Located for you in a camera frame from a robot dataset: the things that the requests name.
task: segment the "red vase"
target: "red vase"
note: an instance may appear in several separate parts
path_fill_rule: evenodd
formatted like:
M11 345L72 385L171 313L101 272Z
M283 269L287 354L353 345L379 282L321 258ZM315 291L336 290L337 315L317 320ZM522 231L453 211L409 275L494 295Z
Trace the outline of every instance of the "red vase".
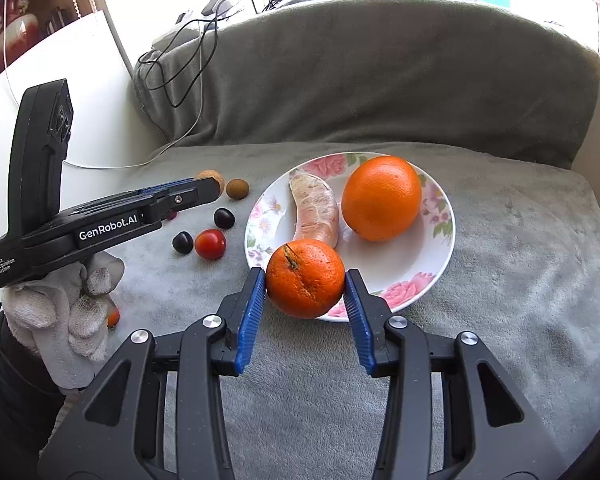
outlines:
M4 1L0 4L0 16L3 16L3 13ZM18 0L7 0L6 27L3 27L0 33L0 72L4 70L2 49L5 33L7 39L4 51L7 57L7 65L10 65L40 41L38 19L31 13L20 14Z

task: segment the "metal screw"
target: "metal screw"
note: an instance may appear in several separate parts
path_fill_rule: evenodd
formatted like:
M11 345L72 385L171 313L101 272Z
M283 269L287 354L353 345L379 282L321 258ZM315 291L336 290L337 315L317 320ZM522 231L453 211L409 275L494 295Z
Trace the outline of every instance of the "metal screw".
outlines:
M149 333L146 330L136 330L131 335L132 343L144 343L149 339Z
M407 319L402 316L391 316L389 318L389 325L394 328L405 328L407 326Z
M478 341L480 341L478 339L478 336L475 335L473 332L462 332L460 334L460 341L462 341L465 345L477 345Z
M211 316L206 316L205 319L202 320L202 324L207 328L216 328L222 324L222 318L216 316L216 314L212 314Z

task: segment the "plate rim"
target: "plate rim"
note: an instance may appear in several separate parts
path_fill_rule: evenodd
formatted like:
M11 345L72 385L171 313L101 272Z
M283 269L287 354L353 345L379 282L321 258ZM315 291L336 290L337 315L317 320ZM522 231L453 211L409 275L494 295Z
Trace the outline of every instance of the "plate rim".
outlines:
M296 164L294 167L289 168L288 170L286 170L284 173L282 173L280 176L276 177L273 182L271 184L269 184L265 190L259 195L259 197L256 199L256 202L254 202L253 206L251 207L250 211L249 211L249 215L248 218L251 217L251 213L253 212L253 208L256 207L256 204L260 201L260 199L265 195L265 193L282 177L284 177L285 175L288 175L291 171L300 168L301 166L304 166L305 164L308 164L309 162L313 162L314 160L318 160L319 158L323 158L325 156L331 156L331 155L347 155L347 153L355 153L357 155L375 155L375 156L399 156L399 155L389 155L387 153L379 153L379 152L365 152L365 151L356 151L356 152L336 152L336 153L327 153L325 155L320 155L320 156L315 156L314 158L310 158L309 160L306 160L304 162L301 162L300 164ZM449 206L449 213L451 215L451 225L452 225L452 233L451 233L451 242L449 244L449 252L448 255L446 256L445 262L444 264L441 266L440 271L436 273L436 275L434 276L433 280L431 280L430 283L428 283L418 294L416 294L413 298L411 298L410 300L408 300L408 303L402 306L396 306L391 308L391 312L392 314L394 314L395 312L399 312L401 310L404 310L405 308L411 306L413 303L415 303L417 300L419 300L424 294L426 294L429 289L431 289L432 286L434 286L436 284L436 282L440 279L440 277L444 274L446 267L449 264L449 261L451 261L451 256L454 252L454 248L456 247L456 215L454 213L454 209L453 206L451 205L451 201L449 200L449 197L446 195L446 192L444 189L442 189L442 186L440 186L440 184L438 183L438 181L433 178L432 176L430 176L429 173L427 173L426 171L424 171L422 168L420 168L419 166L416 166L415 164L413 164L412 162L410 162L409 160L403 158L400 156L400 158L402 158L402 160L408 162L415 170L417 170L418 172L420 172L421 174L425 175L428 179L430 179L435 185L436 187L442 192L443 197L446 200L446 203ZM250 259L249 259L249 249L247 247L247 236L248 236L248 225L245 225L244 227L244 256L247 260L247 265L250 265ZM328 314L324 314L323 316L319 316L319 317L315 317L314 319L319 319L321 321L327 321L327 322L332 322L332 323L348 323L349 322L349 318L341 318L341 317L333 317L333 316L328 316Z

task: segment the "cherry tomato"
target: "cherry tomato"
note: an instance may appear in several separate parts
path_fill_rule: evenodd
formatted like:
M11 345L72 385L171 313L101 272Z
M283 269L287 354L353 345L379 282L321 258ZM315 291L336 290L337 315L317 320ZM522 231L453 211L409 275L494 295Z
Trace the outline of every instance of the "cherry tomato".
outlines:
M120 321L120 311L116 307L116 309L111 314L109 314L109 317L107 317L107 328L115 327L119 321Z
M226 249L226 238L218 229L207 229L196 236L196 252L205 260L221 258Z

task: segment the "logo on device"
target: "logo on device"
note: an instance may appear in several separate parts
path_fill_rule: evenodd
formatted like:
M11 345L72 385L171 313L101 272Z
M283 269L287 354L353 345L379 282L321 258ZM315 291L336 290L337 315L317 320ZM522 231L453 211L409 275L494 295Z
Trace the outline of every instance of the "logo on device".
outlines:
M81 229L76 233L78 238L76 242L79 248L87 247L131 231L138 225L138 212L136 210L127 212Z

